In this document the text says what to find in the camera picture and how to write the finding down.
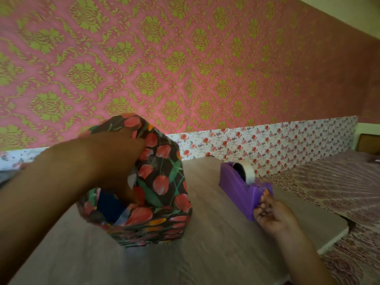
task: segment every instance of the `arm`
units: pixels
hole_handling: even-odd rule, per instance
[[[53,146],[0,191],[0,284],[86,191],[109,186],[128,195],[128,172],[144,148],[130,134],[105,132]]]
[[[303,233],[292,210],[271,195],[264,195],[254,216],[280,248],[294,285],[336,285],[315,247]]]

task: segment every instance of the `pink wallpaper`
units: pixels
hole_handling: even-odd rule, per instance
[[[368,92],[359,122],[380,124],[380,48],[373,58]]]
[[[0,0],[0,149],[359,115],[379,41],[298,0]]]

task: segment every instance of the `wooden headboard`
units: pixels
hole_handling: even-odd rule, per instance
[[[356,150],[358,152],[380,155],[380,136],[371,134],[360,134]]]

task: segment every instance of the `hand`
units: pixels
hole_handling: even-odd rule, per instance
[[[297,217],[284,203],[264,194],[260,205],[254,209],[254,217],[259,225],[275,239],[293,230],[300,230]]]
[[[62,171],[79,171],[86,178],[85,190],[102,187],[123,203],[134,202],[128,174],[144,150],[145,141],[131,136],[132,130],[123,128],[73,139],[46,149],[33,164],[55,164]]]

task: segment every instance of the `tulip pattern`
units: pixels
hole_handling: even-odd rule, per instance
[[[133,138],[145,139],[145,149],[135,163],[137,177],[132,190],[136,204],[122,208],[117,221],[110,222],[98,208],[102,189],[94,188],[78,201],[80,215],[106,230],[124,247],[181,238],[190,221],[192,206],[178,144],[133,113],[114,116],[91,127],[89,132],[117,131],[123,127],[132,128]]]

